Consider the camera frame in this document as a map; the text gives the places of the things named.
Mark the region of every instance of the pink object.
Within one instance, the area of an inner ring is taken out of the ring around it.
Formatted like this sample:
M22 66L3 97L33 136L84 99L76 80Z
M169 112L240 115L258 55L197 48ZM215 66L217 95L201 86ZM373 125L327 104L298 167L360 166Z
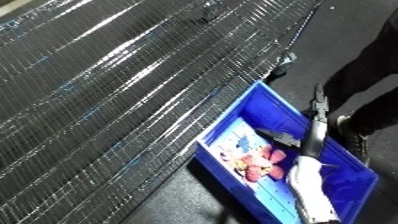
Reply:
M271 156L268 158L272 164L279 163L280 161L282 161L286 158L286 153L283 152L282 150L277 149L277 150L273 151Z
M258 180L260 180L261 177L262 177L261 167L259 167L259 166L248 166L247 167L246 173L245 173L245 178L247 181L255 183Z

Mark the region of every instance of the debris in crate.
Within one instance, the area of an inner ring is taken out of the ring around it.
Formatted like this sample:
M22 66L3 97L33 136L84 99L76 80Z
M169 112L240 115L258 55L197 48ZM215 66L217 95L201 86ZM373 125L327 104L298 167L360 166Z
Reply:
M222 147L220 157L229 168L242 176L245 182L256 183L265 175L282 179L285 174L277 165L286 158L282 150L272 150L270 144L252 149L246 136L239 139L236 147Z

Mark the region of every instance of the plastic crate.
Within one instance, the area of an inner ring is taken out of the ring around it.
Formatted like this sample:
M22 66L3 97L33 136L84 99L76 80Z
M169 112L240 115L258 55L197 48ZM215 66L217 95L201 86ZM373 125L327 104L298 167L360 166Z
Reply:
M286 185L285 177L277 180L265 175L256 184L247 185L223 161L220 154L226 144L237 144L243 138L251 148L266 144L266 140L257 136L253 128L286 132L302 139L308 125L308 119L258 81L199 136L195 158L259 223L300 223L294 206L295 199ZM297 152L282 150L287 157L278 165L288 172ZM330 138L326 141L321 162L334 165L334 168L325 166L321 170L326 178L324 192L342 223L353 223L373 190L378 176Z

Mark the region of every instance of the leg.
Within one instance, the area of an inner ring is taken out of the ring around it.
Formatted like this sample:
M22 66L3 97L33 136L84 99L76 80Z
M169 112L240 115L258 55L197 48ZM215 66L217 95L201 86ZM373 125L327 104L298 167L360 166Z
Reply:
M352 130L366 136L398 124L397 102L398 87L357 110L350 119Z
M384 24L379 36L354 61L324 85L330 113L351 96L365 91L386 76L398 72L398 10Z

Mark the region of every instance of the wire mesh panel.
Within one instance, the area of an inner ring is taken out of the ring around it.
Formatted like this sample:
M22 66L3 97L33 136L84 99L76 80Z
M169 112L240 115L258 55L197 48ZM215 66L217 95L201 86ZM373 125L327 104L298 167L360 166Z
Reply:
M120 222L317 4L37 2L0 26L0 223Z

